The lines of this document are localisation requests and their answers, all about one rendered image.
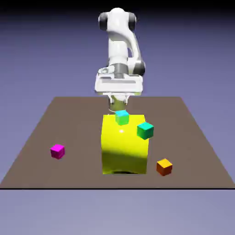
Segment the small cyan cube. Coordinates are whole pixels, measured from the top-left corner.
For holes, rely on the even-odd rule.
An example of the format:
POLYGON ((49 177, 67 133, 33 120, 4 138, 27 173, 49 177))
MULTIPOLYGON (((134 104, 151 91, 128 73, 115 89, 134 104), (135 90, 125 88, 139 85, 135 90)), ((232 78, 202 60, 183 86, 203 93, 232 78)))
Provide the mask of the small cyan cube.
POLYGON ((126 125, 129 123, 129 113, 126 110, 115 112, 115 121, 118 125, 126 125))

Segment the small green cube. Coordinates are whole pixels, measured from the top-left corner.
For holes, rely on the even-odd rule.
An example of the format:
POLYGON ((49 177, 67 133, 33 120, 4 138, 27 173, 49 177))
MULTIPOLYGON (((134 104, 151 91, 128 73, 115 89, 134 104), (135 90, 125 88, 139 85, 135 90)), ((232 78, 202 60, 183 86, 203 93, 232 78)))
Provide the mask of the small green cube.
POLYGON ((150 123, 144 122, 137 125, 137 135, 146 140, 153 137, 154 126, 150 123))

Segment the large yellow box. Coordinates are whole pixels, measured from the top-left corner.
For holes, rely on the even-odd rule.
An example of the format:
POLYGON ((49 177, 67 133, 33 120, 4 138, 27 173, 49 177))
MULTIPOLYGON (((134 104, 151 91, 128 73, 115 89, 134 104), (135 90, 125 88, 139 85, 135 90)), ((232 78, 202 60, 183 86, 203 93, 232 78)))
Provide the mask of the large yellow box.
POLYGON ((145 174, 149 140, 137 135, 145 116, 131 114, 129 123, 119 125, 115 115, 104 115, 101 128, 102 171, 104 174, 145 174))

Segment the small magenta cube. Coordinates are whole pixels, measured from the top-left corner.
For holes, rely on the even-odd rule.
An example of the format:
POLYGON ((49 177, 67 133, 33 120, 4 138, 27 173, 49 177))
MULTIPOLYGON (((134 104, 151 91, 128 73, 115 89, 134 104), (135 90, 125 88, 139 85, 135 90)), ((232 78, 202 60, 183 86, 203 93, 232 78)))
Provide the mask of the small magenta cube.
POLYGON ((55 144, 50 148, 50 154, 52 158, 59 160, 65 155, 65 147, 60 144, 55 144))

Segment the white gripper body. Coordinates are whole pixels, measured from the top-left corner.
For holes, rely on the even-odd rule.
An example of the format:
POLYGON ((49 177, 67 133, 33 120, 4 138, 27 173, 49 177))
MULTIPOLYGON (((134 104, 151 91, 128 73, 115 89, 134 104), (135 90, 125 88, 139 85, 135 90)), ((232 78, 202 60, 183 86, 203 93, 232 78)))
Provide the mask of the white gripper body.
POLYGON ((142 76, 124 74, 123 78, 114 78, 113 73, 96 75, 95 92, 100 95, 141 95, 142 91, 142 76))

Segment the small orange cube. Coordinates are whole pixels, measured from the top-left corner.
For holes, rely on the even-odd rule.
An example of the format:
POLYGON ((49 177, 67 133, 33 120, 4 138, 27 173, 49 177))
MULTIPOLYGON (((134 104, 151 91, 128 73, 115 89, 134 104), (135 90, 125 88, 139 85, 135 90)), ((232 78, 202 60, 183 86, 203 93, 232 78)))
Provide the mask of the small orange cube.
POLYGON ((157 161, 156 170, 160 173, 160 175, 165 176, 172 172, 173 164, 166 158, 157 161))

